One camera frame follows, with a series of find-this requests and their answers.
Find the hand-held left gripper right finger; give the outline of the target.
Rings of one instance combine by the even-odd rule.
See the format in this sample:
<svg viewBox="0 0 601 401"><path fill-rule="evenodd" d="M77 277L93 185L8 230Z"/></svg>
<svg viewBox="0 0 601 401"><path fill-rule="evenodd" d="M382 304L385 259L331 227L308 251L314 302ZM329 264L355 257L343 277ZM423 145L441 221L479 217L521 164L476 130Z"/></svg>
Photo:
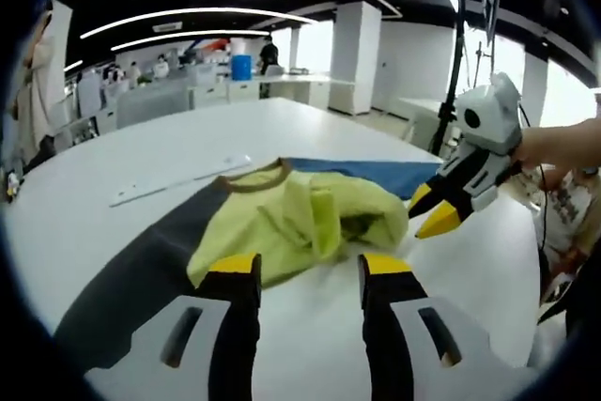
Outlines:
<svg viewBox="0 0 601 401"><path fill-rule="evenodd" d="M475 320L428 296L404 260L364 253L358 267L372 399L513 400L533 382Z"/></svg>

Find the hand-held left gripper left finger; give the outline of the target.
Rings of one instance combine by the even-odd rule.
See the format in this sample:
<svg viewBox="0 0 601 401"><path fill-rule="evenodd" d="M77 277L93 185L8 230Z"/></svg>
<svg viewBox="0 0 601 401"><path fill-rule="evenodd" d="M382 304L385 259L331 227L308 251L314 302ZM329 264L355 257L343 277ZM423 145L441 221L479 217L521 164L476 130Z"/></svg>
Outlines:
<svg viewBox="0 0 601 401"><path fill-rule="evenodd" d="M85 379L104 400L249 400L260 303L260 254L220 259L195 296L163 307L122 359Z"/></svg>

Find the person's right hand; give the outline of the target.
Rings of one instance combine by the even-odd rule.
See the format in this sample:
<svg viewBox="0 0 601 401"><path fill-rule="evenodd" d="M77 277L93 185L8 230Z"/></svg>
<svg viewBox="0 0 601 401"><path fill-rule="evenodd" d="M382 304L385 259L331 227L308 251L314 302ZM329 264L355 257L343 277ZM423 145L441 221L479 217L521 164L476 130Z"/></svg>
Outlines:
<svg viewBox="0 0 601 401"><path fill-rule="evenodd" d="M512 154L512 161L519 162L526 168L542 164L569 167L571 162L568 145L571 135L566 127L523 129L521 141Z"/></svg>

